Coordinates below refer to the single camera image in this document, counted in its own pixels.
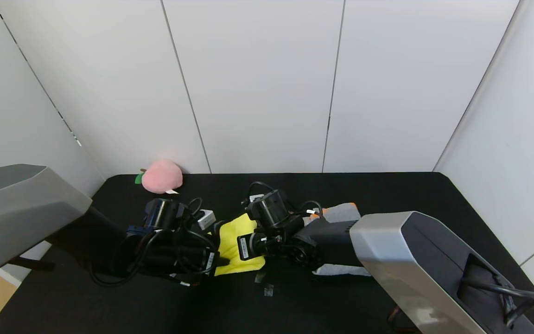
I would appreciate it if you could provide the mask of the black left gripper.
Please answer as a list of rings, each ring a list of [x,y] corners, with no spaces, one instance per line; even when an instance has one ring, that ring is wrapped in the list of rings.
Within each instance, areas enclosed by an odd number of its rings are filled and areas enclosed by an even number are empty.
[[[180,266],[185,273],[194,275],[208,274],[216,266],[223,267],[230,264],[229,258],[219,257],[216,252],[208,248],[184,246],[180,248]]]

